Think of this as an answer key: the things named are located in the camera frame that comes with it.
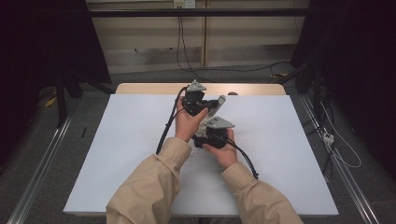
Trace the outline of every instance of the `white board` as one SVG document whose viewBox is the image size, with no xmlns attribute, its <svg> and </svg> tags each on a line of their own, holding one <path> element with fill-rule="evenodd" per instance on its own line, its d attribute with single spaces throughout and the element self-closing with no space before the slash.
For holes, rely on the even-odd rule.
<svg viewBox="0 0 396 224">
<path fill-rule="evenodd" d="M 173 95 L 112 95 L 81 168 L 66 213 L 104 215 L 121 183 L 155 153 L 175 101 Z M 206 95 L 205 99 L 218 96 Z M 299 215 L 337 215 L 332 195 L 289 96 L 227 96 L 217 116 L 235 124 L 236 144 L 249 155 L 259 179 L 286 195 Z M 173 125 L 168 136 L 174 136 Z M 222 168 L 195 148 L 181 168 L 174 216 L 237 216 Z M 241 155 L 239 160 L 246 164 Z"/>
</svg>

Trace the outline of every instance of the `sleeve cuff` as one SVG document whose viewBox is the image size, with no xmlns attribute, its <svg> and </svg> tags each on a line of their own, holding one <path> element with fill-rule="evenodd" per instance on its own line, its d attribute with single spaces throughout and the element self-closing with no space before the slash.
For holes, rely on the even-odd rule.
<svg viewBox="0 0 396 224">
<path fill-rule="evenodd" d="M 228 167 L 221 176 L 233 192 L 238 191 L 251 182 L 258 181 L 240 161 Z"/>
<path fill-rule="evenodd" d="M 178 168 L 184 164 L 191 154 L 191 146 L 185 141 L 170 137 L 166 139 L 159 156 L 164 156 L 177 164 Z"/>
</svg>

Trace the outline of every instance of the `human hand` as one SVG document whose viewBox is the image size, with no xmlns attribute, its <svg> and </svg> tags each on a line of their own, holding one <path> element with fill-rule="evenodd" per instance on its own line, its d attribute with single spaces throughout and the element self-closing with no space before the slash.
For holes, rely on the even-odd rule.
<svg viewBox="0 0 396 224">
<path fill-rule="evenodd" d="M 227 128 L 228 138 L 233 142 L 233 129 Z M 227 169 L 232 164 L 238 162 L 238 157 L 236 155 L 236 148 L 231 146 L 230 144 L 226 144 L 223 148 L 212 147 L 208 144 L 203 144 L 204 149 L 208 150 L 210 153 L 215 155 L 218 159 L 219 164 Z"/>
<path fill-rule="evenodd" d="M 198 131 L 199 124 L 206 117 L 209 109 L 204 108 L 199 114 L 193 117 L 183 108 L 183 105 L 181 104 L 183 99 L 184 96 L 180 96 L 177 102 L 175 137 L 188 143 Z"/>
</svg>

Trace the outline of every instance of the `person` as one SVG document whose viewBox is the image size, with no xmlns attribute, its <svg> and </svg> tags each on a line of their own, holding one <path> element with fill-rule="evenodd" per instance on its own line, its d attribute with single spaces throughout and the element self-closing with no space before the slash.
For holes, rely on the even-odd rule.
<svg viewBox="0 0 396 224">
<path fill-rule="evenodd" d="M 188 143 L 208 112 L 205 108 L 192 117 L 183 110 L 182 99 L 177 102 L 175 137 L 167 138 L 160 153 L 142 161 L 118 188 L 106 207 L 108 224 L 168 223 L 180 190 L 180 169 L 191 154 Z M 228 137 L 234 141 L 233 129 L 228 129 Z M 203 147 L 224 168 L 221 176 L 236 197 L 243 223 L 303 223 L 281 192 L 255 179 L 238 161 L 234 147 Z"/>
</svg>

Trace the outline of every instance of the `forearm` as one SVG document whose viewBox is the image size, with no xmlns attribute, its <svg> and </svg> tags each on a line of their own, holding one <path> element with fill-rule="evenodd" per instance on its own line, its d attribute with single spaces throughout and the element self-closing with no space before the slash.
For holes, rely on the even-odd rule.
<svg viewBox="0 0 396 224">
<path fill-rule="evenodd" d="M 243 223 L 303 223 L 281 192 L 256 180 L 241 162 L 222 176 L 238 201 Z"/>
<path fill-rule="evenodd" d="M 116 191 L 106 207 L 107 223 L 167 223 L 190 153 L 187 143 L 167 139 L 160 154 L 142 161 Z"/>
</svg>

